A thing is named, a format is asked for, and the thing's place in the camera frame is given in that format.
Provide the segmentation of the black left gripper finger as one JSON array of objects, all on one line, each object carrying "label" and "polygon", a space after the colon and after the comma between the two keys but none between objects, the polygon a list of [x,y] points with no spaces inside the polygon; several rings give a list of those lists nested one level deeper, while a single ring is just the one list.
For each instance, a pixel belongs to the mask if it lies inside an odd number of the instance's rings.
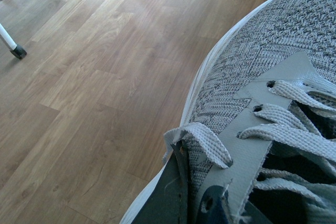
[{"label": "black left gripper finger", "polygon": [[173,152],[150,199],[147,223],[187,223],[188,150],[184,142],[171,147]]}]

